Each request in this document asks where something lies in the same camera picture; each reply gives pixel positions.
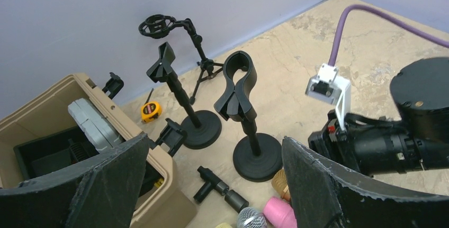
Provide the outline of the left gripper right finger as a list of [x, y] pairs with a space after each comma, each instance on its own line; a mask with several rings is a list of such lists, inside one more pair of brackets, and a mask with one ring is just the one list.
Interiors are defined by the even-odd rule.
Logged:
[[285, 136], [283, 166], [298, 227], [448, 227], [448, 197], [372, 179]]

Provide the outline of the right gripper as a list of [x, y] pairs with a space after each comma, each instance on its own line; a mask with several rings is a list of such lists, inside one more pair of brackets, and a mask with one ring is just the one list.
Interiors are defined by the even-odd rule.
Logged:
[[348, 113], [342, 130], [336, 111], [327, 118], [308, 137], [309, 148], [318, 154], [366, 176], [421, 169], [417, 144], [399, 121]]

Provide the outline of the black round-base mic stand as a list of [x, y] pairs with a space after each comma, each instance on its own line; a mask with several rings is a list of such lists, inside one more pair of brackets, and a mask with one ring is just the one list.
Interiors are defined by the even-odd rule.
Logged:
[[184, 145], [189, 149], [204, 149], [215, 143], [220, 136], [222, 124], [217, 114], [208, 110], [195, 111], [183, 89], [178, 75], [172, 68], [175, 53], [168, 42], [158, 47], [159, 58], [147, 70], [147, 76], [155, 83], [166, 83], [179, 105], [186, 111], [187, 117], [181, 128], [187, 132]]

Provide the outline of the cream beige microphone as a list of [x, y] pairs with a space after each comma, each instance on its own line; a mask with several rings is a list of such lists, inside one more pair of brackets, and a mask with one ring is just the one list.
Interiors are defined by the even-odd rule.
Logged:
[[229, 223], [223, 222], [215, 226], [214, 228], [233, 228]]

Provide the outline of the pink microphone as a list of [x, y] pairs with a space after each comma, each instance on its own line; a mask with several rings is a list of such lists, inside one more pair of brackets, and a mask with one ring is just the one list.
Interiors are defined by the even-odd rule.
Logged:
[[271, 197], [265, 204], [262, 213], [276, 228], [297, 228], [293, 208], [280, 198]]

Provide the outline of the glitter microphone with grey head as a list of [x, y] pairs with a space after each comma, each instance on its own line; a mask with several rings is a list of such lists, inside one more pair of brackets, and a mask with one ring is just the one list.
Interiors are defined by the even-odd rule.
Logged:
[[245, 207], [237, 217], [237, 228], [267, 228], [264, 214], [256, 208]]

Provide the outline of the gold microphone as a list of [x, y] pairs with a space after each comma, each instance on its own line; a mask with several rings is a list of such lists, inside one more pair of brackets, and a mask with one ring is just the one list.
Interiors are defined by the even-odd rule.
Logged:
[[287, 202], [291, 201], [291, 195], [284, 169], [279, 170], [274, 175], [274, 177], [271, 180], [271, 185], [273, 189], [279, 194], [281, 199]]

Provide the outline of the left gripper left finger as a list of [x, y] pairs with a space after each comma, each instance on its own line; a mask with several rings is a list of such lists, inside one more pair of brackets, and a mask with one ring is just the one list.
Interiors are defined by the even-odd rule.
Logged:
[[105, 153], [1, 190], [1, 227], [129, 227], [145, 174], [144, 133]]

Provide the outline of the pink mic round-base stand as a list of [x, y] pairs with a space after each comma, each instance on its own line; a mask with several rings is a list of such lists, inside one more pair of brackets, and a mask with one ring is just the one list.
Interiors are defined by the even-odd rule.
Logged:
[[257, 113], [249, 100], [257, 81], [252, 58], [244, 51], [232, 53], [223, 65], [223, 75], [226, 87], [214, 109], [226, 121], [241, 123], [246, 135], [234, 148], [234, 168], [252, 182], [271, 180], [283, 167], [282, 145], [275, 137], [257, 132]]

